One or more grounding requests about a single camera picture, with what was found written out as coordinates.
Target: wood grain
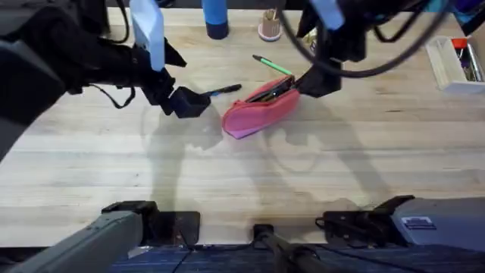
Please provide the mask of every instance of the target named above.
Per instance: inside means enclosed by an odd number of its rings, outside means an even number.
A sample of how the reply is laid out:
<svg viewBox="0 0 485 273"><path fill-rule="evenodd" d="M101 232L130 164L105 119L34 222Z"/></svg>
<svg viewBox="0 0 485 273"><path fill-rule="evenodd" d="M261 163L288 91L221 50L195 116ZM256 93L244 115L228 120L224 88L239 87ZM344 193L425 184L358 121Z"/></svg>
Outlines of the wood grain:
<svg viewBox="0 0 485 273"><path fill-rule="evenodd" d="M118 12L109 14L122 36ZM485 97L440 92L424 49L387 74L344 80L343 90L322 99L303 97L295 113L260 133L243 140L222 133L234 100L281 76L252 54L296 75L309 67L286 37L258 38L261 14L230 11L230 35L214 41L201 10L164 10L166 37L189 63L168 68L177 84L199 92L243 85L214 98L201 118L165 117L141 92L123 110L91 88L64 96L0 165L0 246L52 245L123 200L201 212L201 243L247 242L257 222L275 224L287 239L321 242L313 220L326 210L371 208L399 194L485 194ZM287 14L296 26L299 12ZM368 58L346 67L389 61L431 18L424 14L395 45L369 35ZM439 34L462 35L452 18Z"/></svg>

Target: black cable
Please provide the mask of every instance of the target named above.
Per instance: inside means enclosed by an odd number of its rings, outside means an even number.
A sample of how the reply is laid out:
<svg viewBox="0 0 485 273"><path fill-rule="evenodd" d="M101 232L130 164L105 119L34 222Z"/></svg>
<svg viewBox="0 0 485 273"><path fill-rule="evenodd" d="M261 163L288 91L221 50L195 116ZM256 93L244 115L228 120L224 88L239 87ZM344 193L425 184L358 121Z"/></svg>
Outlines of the black cable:
<svg viewBox="0 0 485 273"><path fill-rule="evenodd" d="M107 96L107 97L108 97L108 98L111 100L111 102L113 102L113 105L114 105L114 107L115 107L116 109L122 109L122 108L127 107L127 106L128 106L130 103L131 103L131 101L132 101L133 99L135 99L135 96L136 96L135 87L131 86L131 87L130 87L130 96L129 96L129 97L128 97L128 99L127 99L127 100L124 102L124 104L123 104L123 105L120 105L120 104L118 104L118 103L117 103L117 102L116 102L116 101L113 99L113 97L112 97L110 94L108 94L108 92L106 92L106 91L105 91L104 89L102 89L101 87L99 87L99 86L97 86L97 85L95 85L95 84L88 84L88 86L95 87L95 88L97 88L99 91L101 91L103 94L105 94L105 95L106 95L106 96Z"/></svg>
<svg viewBox="0 0 485 273"><path fill-rule="evenodd" d="M130 24L128 23L127 10L124 6L123 0L116 0L116 3L118 5L118 7L120 8L121 14L123 15L125 34L124 34L123 39L121 39L121 40L109 40L109 42L112 42L112 43L115 43L115 44L121 44L121 43L125 43L130 38Z"/></svg>
<svg viewBox="0 0 485 273"><path fill-rule="evenodd" d="M179 263L177 263L177 265L175 265L174 269L172 269L172 273L175 273L177 272L177 269L183 264L183 262L185 262L185 260L187 258L189 258L190 254L192 254L193 250L189 250L189 252L187 252L185 254L185 256L183 256L183 258L179 261Z"/></svg>
<svg viewBox="0 0 485 273"><path fill-rule="evenodd" d="M315 245L315 246L320 247L321 249L325 249L326 251L335 253L335 254L340 255L340 256L345 256L345 257L349 257L349 258L353 258L353 259L359 259L359 260L365 261L365 262L372 262L376 265L389 266L389 267L392 267L392 268L397 268L397 269L401 269L401 270L404 270L404 271L410 271L410 272L414 272L414 273L428 273L425 270L411 268L411 267L408 267L408 266L405 266L405 265L397 265L397 264L392 263L392 262L385 262L385 261L381 261L381 260L378 260L378 259L372 259L372 258L362 257L362 256L359 256L359 255L350 254L350 253L344 253L340 250L332 249L328 246L321 245L321 244L318 244L318 245Z"/></svg>
<svg viewBox="0 0 485 273"><path fill-rule="evenodd" d="M378 26L375 26L373 28L374 35L381 42L396 42L396 41L398 41L399 39L402 38L402 36L404 36L404 34L406 34L408 32L408 30L412 27L412 25L415 24L416 20L423 13L424 8L426 8L426 6L429 3L430 3L430 1L425 1L425 2L418 4L418 6L415 7L416 11L414 11L409 16L408 20L406 20L406 22L402 25L402 27L391 38L387 38Z"/></svg>
<svg viewBox="0 0 485 273"><path fill-rule="evenodd" d="M419 48L425 44L428 38L434 33L434 31L441 25L441 23L446 19L447 11L451 9L455 0L447 0L446 4L443 6L442 10L435 16L433 21L431 22L430 26L425 29L425 31L421 34L421 36L407 48L401 55L397 56L393 60L387 62L386 64L382 64L379 67L368 69L364 71L347 71L338 68L332 67L330 64L320 61L313 56L303 45L298 41L295 34L291 30L289 25L288 19L283 13L283 7L281 6L282 2L280 2L280 7L277 8L277 16L280 18L280 22L283 25L283 29L285 30L286 35L288 36L290 42L298 49L298 51L308 60L310 61L315 67L321 69L324 73L332 74L334 76L339 77L349 77L349 78L363 78L363 77L372 77L378 74L385 73L396 66L400 65L402 62L407 60L411 57L414 53L416 53Z"/></svg>

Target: pen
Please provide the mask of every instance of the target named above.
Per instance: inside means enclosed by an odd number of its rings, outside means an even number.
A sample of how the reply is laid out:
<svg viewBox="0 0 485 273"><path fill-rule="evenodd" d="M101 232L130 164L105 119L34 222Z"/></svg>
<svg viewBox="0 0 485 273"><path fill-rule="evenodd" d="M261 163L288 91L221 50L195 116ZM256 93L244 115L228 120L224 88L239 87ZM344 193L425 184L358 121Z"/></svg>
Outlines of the pen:
<svg viewBox="0 0 485 273"><path fill-rule="evenodd" d="M266 58L263 58L261 56L257 56L257 55L253 55L252 56L256 61L260 61L262 62L263 64L266 64L267 66L269 67L272 67L273 69L276 69L278 70L279 72L283 73L283 74L286 74L286 75L291 75L292 73L284 68L282 68L281 66L279 65L276 65L274 64L273 62L271 62L270 60L266 59Z"/></svg>
<svg viewBox="0 0 485 273"><path fill-rule="evenodd" d="M219 88L219 89L216 89L216 90L206 92L203 95L205 95L205 96L217 96L217 95L223 94L223 93L236 92L237 90L241 89L241 87L243 87L243 86L240 85L240 84L234 84L232 86L226 86L226 87L222 87L222 88Z"/></svg>

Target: black pen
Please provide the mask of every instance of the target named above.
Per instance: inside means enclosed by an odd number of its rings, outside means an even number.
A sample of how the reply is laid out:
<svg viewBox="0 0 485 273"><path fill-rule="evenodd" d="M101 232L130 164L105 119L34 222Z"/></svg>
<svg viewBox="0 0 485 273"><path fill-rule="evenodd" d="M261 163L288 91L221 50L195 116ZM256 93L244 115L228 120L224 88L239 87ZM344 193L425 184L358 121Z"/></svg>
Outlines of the black pen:
<svg viewBox="0 0 485 273"><path fill-rule="evenodd" d="M234 84L232 86L226 86L226 87L222 87L222 88L219 88L219 89L216 89L216 90L212 90L212 91L203 93L202 95L204 95L204 96L217 96L217 95L223 94L223 93L236 92L237 90L241 89L242 87L243 86L240 85L240 84Z"/></svg>

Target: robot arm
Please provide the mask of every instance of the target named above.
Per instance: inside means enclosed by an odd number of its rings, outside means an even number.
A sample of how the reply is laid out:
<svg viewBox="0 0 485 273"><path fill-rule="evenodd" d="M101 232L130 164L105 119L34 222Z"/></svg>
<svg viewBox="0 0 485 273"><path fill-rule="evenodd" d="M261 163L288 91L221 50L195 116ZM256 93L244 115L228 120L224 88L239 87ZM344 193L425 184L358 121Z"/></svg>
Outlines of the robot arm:
<svg viewBox="0 0 485 273"><path fill-rule="evenodd" d="M211 100L183 86L174 90L175 79L164 65L185 67L186 62L162 41L164 62L156 71L154 54L99 38L57 7L41 8L15 31L0 36L0 125L6 132L0 138L0 160L66 91L81 94L94 83L129 87L129 99L135 96L134 87L140 87L149 103L160 105L166 115L198 117Z"/></svg>

